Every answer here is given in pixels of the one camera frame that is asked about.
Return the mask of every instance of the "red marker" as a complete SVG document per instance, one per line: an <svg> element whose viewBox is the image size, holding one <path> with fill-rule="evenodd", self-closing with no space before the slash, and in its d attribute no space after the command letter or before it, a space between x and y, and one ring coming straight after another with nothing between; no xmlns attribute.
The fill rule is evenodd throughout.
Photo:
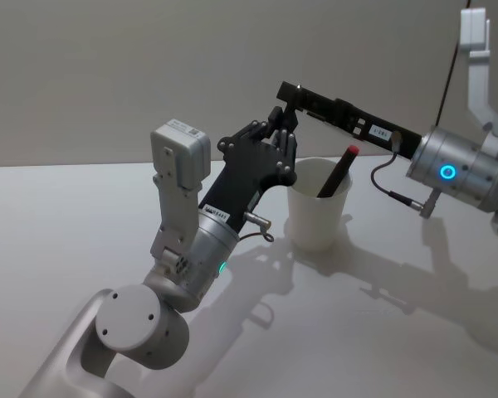
<svg viewBox="0 0 498 398"><path fill-rule="evenodd" d="M337 191L340 183L344 180L349 172L350 165L358 156L359 149L354 145L350 145L339 162L335 165L334 170L326 180L317 197L332 197Z"/></svg>

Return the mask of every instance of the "white table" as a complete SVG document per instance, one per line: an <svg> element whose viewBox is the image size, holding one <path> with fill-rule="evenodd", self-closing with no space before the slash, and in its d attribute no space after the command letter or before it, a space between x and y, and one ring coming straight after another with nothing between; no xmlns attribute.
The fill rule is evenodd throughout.
<svg viewBox="0 0 498 398"><path fill-rule="evenodd" d="M384 160L353 165L339 243L324 255L291 247L286 190L269 191L256 212L273 221L276 242L236 248L185 314L183 359L156 372L120 359L108 378L137 398L498 397L490 215L442 197L423 222L371 186ZM424 200L407 166L397 161L380 182ZM93 293L146 275L159 226L153 173L150 164L0 168L0 398L17 396Z"/></svg>

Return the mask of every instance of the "label sticker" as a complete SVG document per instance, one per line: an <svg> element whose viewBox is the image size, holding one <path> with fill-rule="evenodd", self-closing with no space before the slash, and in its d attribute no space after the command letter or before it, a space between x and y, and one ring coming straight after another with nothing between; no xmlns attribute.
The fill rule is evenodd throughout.
<svg viewBox="0 0 498 398"><path fill-rule="evenodd" d="M375 126L374 124L369 129L369 135L381 138L384 141L389 141L389 139L391 138L391 132L389 130L382 129L381 127Z"/></svg>
<svg viewBox="0 0 498 398"><path fill-rule="evenodd" d="M203 131L199 131L198 129L195 129L192 126L188 126L187 124L183 122L179 122L176 119L171 119L169 122L166 123L169 127L176 129L180 131L181 133L186 133L193 135L195 137L198 137L200 134L204 134Z"/></svg>
<svg viewBox="0 0 498 398"><path fill-rule="evenodd" d="M207 213L213 214L214 216L221 219L223 222L227 222L227 220L231 216L230 214L226 213L225 211L221 211L221 210L217 209L216 207L213 207L210 205L205 205L203 210L205 210Z"/></svg>

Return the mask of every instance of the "white paper cup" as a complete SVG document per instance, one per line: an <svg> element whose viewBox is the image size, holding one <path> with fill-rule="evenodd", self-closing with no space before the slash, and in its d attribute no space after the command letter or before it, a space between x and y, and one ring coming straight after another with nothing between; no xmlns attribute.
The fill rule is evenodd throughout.
<svg viewBox="0 0 498 398"><path fill-rule="evenodd" d="M297 181L288 187L290 218L286 233L302 250L322 251L334 243L345 199L352 186L347 174L332 197L317 197L334 166L335 162L323 158L303 159L295 165Z"/></svg>

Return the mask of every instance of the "robotic hand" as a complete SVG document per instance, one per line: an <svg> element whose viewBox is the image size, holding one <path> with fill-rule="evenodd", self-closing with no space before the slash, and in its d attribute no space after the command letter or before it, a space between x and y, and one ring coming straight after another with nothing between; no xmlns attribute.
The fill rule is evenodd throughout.
<svg viewBox="0 0 498 398"><path fill-rule="evenodd" d="M132 398L105 380L117 353L149 369L164 369L184 354L195 309L240 240L249 221L267 233L271 223L253 214L264 192L295 182L297 126L294 96L285 110L248 124L218 144L225 168L198 205L210 173L207 135L171 120L151 133L154 183L162 225L144 282L99 292L81 311L20 398ZM264 138L275 137L272 143Z"/></svg>
<svg viewBox="0 0 498 398"><path fill-rule="evenodd" d="M482 211L494 212L491 224L498 234L498 114L488 104L489 29L485 8L461 11L459 49L469 55L468 108L487 134L481 145L437 126L423 138L341 99L328 99L305 89L298 94L286 82L277 98L289 100L297 95L299 110L306 110L309 116L393 152L389 163L373 170L373 183L422 217L430 217L438 197L445 193ZM397 155L412 161L408 177L432 188L424 203L384 190L374 181L374 173Z"/></svg>

